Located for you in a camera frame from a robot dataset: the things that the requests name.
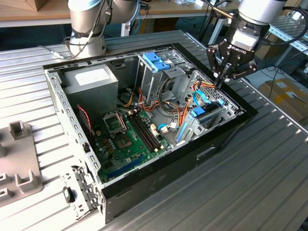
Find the chip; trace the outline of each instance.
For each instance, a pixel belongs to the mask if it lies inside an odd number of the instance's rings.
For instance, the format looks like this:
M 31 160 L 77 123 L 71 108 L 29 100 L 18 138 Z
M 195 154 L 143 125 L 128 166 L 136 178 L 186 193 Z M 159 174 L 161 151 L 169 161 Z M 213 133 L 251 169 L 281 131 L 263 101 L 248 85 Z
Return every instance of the chip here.
M 114 141 L 119 147 L 119 149 L 127 148 L 133 144 L 127 134 L 116 136 Z

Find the wooden shelf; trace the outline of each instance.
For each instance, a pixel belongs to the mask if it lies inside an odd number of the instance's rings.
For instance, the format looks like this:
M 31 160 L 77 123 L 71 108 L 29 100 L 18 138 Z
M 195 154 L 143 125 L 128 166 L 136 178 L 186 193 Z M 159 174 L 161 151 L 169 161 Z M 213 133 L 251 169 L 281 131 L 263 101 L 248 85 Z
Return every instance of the wooden shelf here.
M 237 9 L 239 3 L 229 3 L 226 10 Z M 179 14 L 179 13 L 205 13 L 207 6 L 200 7 L 194 3 L 178 5 L 174 1 L 162 2 L 153 0 L 149 3 L 149 14 Z M 0 21 L 47 20 L 70 18 L 67 1 L 49 0 L 38 12 L 28 11 L 0 5 Z

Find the yellow wire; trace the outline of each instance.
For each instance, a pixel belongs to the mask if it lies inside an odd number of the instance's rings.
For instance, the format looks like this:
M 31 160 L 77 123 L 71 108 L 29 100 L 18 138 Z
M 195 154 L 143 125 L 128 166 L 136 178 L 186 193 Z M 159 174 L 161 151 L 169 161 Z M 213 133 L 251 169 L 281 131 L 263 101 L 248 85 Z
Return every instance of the yellow wire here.
M 132 93 L 132 94 L 130 95 L 130 100 L 129 100 L 129 102 L 128 102 L 127 104 L 123 105 L 123 107 L 128 107 L 128 106 L 131 105 L 131 103 L 133 102 L 133 95 L 134 95 L 134 93 Z

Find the motherboard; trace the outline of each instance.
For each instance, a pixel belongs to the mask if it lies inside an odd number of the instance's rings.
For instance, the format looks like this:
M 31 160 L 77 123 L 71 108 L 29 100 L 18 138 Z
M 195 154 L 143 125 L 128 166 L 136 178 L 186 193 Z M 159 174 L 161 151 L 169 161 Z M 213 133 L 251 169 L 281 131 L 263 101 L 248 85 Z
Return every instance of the motherboard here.
M 102 118 L 93 123 L 95 136 L 92 146 L 102 165 L 98 172 L 102 182 L 108 182 L 171 149 L 161 135 L 153 135 L 152 122 L 145 111 L 115 115 L 112 119 L 109 117 L 109 121 Z

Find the table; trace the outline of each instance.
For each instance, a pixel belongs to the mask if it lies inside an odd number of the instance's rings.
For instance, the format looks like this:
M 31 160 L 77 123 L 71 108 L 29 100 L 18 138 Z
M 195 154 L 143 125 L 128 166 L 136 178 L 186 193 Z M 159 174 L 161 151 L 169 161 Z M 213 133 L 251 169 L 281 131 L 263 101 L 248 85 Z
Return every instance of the table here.
M 208 65 L 205 47 L 181 31 L 106 40 L 110 53 L 180 43 Z M 63 45 L 51 49 L 68 55 Z M 10 230 L 102 229 L 94 212 L 75 223 L 59 173 L 75 163 L 55 114 L 42 65 L 61 62 L 45 49 L 0 52 L 0 128 L 32 126 L 44 189 L 0 208 Z M 245 80 L 230 87 L 258 110 L 221 153 L 165 187 L 103 231 L 296 230 L 308 216 L 308 132 Z
M 234 10 L 239 5 L 238 1 L 228 3 L 222 9 Z M 200 7 L 194 3 L 183 6 L 170 2 L 153 0 L 149 3 L 149 15 L 147 18 L 168 18 L 168 17 L 189 17 L 204 16 L 207 13 L 207 6 Z M 140 19 L 146 17 L 144 10 L 140 11 Z M 70 24 L 70 13 L 65 0 L 48 0 L 38 12 L 17 9 L 7 6 L 0 6 L 0 27 L 14 26 L 40 26 L 54 24 Z

